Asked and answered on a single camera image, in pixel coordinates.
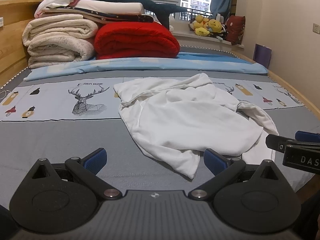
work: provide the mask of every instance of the triangular cutout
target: triangular cutout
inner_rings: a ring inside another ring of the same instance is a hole
[[[32,176],[33,179],[40,179],[46,177],[49,177],[49,172],[43,164],[38,167],[37,171]]]
[[[261,178],[278,180],[277,175],[275,174],[274,170],[270,166],[265,167],[263,173],[261,174]]]

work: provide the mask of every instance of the electrical outlet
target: electrical outlet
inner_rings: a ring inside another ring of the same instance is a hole
[[[320,34],[320,25],[314,23],[313,24],[313,32]]]

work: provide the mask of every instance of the wooden bed frame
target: wooden bed frame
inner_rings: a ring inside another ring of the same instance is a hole
[[[0,27],[0,87],[11,80],[16,74],[28,67],[29,55],[22,44],[22,33],[26,25],[34,18],[34,12],[42,0],[6,0],[0,1],[0,17],[4,18],[4,27]],[[254,63],[239,52],[233,54]],[[299,99],[320,119],[320,110],[304,95],[284,79],[269,71],[268,76]],[[315,175],[304,185],[297,195],[304,202],[320,189],[320,176]]]

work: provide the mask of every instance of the red cushion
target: red cushion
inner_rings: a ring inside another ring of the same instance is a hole
[[[94,40],[97,59],[119,57],[176,57],[177,39],[161,24],[141,22],[109,23]]]
[[[231,15],[226,25],[228,31],[226,40],[230,41],[231,45],[241,44],[245,28],[245,16]]]

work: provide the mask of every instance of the folded red blanket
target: folded red blanket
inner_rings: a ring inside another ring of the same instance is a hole
[[[161,24],[141,22],[109,23],[94,40],[97,59],[119,57],[176,57],[180,45]]]

